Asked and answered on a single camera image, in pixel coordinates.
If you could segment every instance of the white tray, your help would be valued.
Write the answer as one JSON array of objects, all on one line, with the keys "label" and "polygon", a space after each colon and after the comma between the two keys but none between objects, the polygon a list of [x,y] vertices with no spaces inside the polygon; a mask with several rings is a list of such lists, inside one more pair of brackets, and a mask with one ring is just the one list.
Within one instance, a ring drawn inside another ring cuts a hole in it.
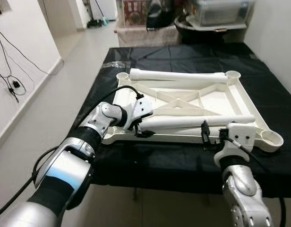
[{"label": "white tray", "polygon": [[[282,144],[282,137],[269,129],[255,105],[247,95],[239,79],[229,79],[227,83],[203,81],[131,81],[127,74],[122,73],[119,87],[131,85],[148,98],[154,114],[147,117],[167,119],[183,116],[233,116],[254,115],[257,133],[255,146],[266,152],[276,151]],[[126,106],[136,100],[136,94],[130,89],[117,91],[114,104]],[[213,143],[219,137],[219,129],[225,126],[210,127],[210,139]],[[104,144],[117,140],[140,140],[161,142],[202,143],[201,128],[154,129],[155,134],[149,138],[135,137],[135,131],[123,131],[118,127],[110,127],[103,139]]]}]

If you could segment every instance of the tiled floor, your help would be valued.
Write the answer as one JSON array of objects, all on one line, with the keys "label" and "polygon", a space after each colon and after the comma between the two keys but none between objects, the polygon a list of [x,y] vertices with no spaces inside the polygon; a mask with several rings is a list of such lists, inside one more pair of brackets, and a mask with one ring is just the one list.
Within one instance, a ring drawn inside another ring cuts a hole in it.
[{"label": "tiled floor", "polygon": [[[67,134],[109,47],[118,46],[113,28],[110,23],[87,30],[72,51],[61,50],[68,55],[64,67],[51,77],[0,150],[0,207],[28,179],[39,155]],[[16,203],[25,201],[33,191],[30,186]],[[82,204],[66,211],[62,226],[231,226],[222,196],[139,190],[138,200],[133,201],[132,192],[132,188],[91,185]],[[265,201],[278,223],[278,200]],[[291,227],[291,200],[287,202],[287,227]],[[0,218],[0,226],[4,226],[5,215]]]}]

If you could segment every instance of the table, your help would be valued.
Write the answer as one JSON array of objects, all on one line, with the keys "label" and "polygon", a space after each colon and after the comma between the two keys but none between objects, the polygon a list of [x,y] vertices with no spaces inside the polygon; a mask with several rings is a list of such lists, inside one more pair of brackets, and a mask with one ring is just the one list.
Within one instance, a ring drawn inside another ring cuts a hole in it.
[{"label": "table", "polygon": [[[72,126],[99,98],[117,87],[116,74],[130,68],[187,73],[235,70],[267,125],[282,135],[275,153],[253,153],[270,169],[250,166],[265,197],[291,197],[291,95],[243,43],[111,48]],[[106,99],[112,103],[113,96]],[[94,184],[192,193],[222,193],[214,152],[202,144],[117,141],[101,145],[93,163]]]}]

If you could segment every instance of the white bracket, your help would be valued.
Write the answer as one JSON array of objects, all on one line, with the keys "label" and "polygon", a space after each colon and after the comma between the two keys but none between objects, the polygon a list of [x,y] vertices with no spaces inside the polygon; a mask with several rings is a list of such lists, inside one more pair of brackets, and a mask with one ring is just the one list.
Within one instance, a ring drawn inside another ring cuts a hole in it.
[{"label": "white bracket", "polygon": [[128,114],[128,119],[123,129],[128,129],[133,121],[150,116],[153,114],[153,108],[151,102],[146,98],[140,98],[135,103],[123,107]]},{"label": "white bracket", "polygon": [[[245,147],[249,152],[252,151],[255,143],[256,128],[250,124],[242,123],[230,123],[226,126],[229,130],[229,138],[237,141],[243,147]],[[214,156],[214,161],[217,166],[220,166],[220,159],[226,156],[241,156],[247,162],[249,161],[249,156],[244,151],[240,150],[236,145],[229,141],[225,141],[224,148],[219,151]]]}]

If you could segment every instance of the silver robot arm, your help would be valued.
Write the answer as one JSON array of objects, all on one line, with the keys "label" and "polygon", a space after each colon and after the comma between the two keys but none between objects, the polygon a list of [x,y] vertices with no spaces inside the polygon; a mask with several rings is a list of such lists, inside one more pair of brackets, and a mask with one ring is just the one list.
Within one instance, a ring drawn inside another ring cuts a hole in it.
[{"label": "silver robot arm", "polygon": [[125,107],[101,102],[68,135],[38,172],[33,196],[9,216],[8,227],[56,227],[61,225],[65,210],[80,204],[94,172],[90,164],[108,127],[138,128],[141,119],[153,114],[144,97]]},{"label": "silver robot arm", "polygon": [[249,124],[230,123],[221,130],[220,138],[235,138],[225,141],[222,151],[215,157],[221,167],[224,181],[223,194],[227,200],[235,227],[273,227],[268,208],[262,201],[262,190],[248,167],[249,156],[240,149],[248,151],[254,146],[256,128]]}]

